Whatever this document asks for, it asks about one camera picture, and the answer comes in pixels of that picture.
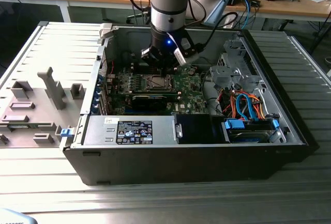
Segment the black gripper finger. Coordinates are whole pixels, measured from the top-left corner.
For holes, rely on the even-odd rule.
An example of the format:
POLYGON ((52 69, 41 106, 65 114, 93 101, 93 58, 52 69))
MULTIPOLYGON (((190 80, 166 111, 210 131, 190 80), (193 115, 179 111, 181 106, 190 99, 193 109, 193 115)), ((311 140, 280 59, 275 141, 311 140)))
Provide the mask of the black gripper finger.
POLYGON ((161 76, 166 75, 166 57, 160 50, 158 50, 154 46, 150 46, 149 48, 142 50, 141 59, 149 66, 158 69, 161 76))
POLYGON ((179 66, 179 62, 174 54, 167 54, 164 57, 164 74, 175 74, 176 68, 179 66))

